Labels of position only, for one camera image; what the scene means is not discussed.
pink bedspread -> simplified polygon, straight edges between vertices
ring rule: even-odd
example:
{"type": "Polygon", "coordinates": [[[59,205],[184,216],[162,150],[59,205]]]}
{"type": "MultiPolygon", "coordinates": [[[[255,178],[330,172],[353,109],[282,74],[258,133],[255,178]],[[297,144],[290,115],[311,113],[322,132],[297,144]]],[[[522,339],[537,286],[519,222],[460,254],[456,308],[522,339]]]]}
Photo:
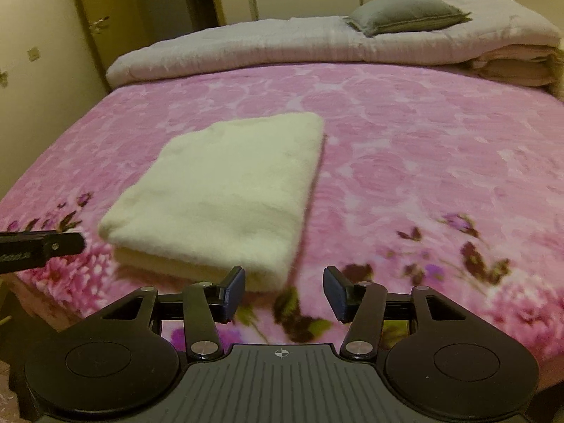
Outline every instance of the pink bedspread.
{"type": "MultiPolygon", "coordinates": [[[[418,67],[279,65],[122,87],[49,148],[0,203],[0,227],[81,231],[86,251],[18,278],[87,316],[178,278],[119,268],[97,223],[173,136],[313,111],[326,142],[295,271],[249,294],[231,342],[333,342],[328,264],[390,292],[426,284],[526,345],[564,352],[564,106],[542,91],[418,67]]],[[[394,327],[388,340],[393,341],[394,327]]],[[[165,336],[183,347],[178,325],[165,336]]]]}

door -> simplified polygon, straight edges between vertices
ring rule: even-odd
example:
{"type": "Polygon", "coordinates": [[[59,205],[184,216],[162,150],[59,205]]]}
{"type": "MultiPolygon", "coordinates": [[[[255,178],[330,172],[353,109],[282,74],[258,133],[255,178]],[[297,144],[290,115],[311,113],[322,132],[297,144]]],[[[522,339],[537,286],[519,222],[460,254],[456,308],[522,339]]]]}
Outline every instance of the door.
{"type": "Polygon", "coordinates": [[[141,0],[82,0],[105,70],[121,55],[152,44],[141,0]]]}

white comforter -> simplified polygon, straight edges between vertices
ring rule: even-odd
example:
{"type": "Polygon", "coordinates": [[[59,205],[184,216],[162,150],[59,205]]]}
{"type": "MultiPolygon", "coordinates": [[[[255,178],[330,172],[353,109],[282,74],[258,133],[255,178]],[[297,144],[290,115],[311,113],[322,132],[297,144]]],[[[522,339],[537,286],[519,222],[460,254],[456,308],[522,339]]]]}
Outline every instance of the white comforter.
{"type": "Polygon", "coordinates": [[[367,38],[340,16],[259,20],[208,29],[121,56],[106,77],[124,84],[252,65],[372,62],[448,65],[510,44],[557,47],[558,28],[513,0],[443,0],[472,20],[444,30],[367,38]]]}

bed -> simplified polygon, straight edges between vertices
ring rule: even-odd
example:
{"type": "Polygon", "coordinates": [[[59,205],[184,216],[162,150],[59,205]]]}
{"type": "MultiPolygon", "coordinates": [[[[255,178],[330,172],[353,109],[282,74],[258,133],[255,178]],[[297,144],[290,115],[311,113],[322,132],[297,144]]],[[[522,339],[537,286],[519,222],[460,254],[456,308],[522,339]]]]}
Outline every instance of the bed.
{"type": "MultiPolygon", "coordinates": [[[[7,231],[80,231],[85,251],[6,275],[30,313],[64,329],[141,286],[188,281],[118,265],[98,222],[173,136],[235,118],[313,111],[325,144],[286,287],[248,293],[225,346],[328,342],[325,266],[390,292],[436,288],[522,342],[539,389],[564,380],[564,105],[454,67],[359,62],[243,66],[117,87],[0,202],[7,231]]],[[[393,341],[399,333],[390,326],[393,341]]],[[[182,328],[163,336],[183,349],[182,328]]]]}

silver bolt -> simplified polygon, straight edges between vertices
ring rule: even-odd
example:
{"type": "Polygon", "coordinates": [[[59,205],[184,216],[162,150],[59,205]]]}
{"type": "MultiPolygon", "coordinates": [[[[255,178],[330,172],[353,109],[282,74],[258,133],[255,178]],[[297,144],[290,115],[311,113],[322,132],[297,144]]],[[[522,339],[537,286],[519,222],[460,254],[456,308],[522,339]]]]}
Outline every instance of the silver bolt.
{"type": "Polygon", "coordinates": [[[362,356],[369,354],[373,347],[370,343],[362,341],[362,340],[355,340],[354,342],[349,342],[345,346],[345,350],[355,356],[362,356]]]}
{"type": "Polygon", "coordinates": [[[190,350],[200,356],[209,356],[215,353],[218,349],[218,344],[209,340],[200,340],[199,342],[193,343],[190,347],[190,350]]]}

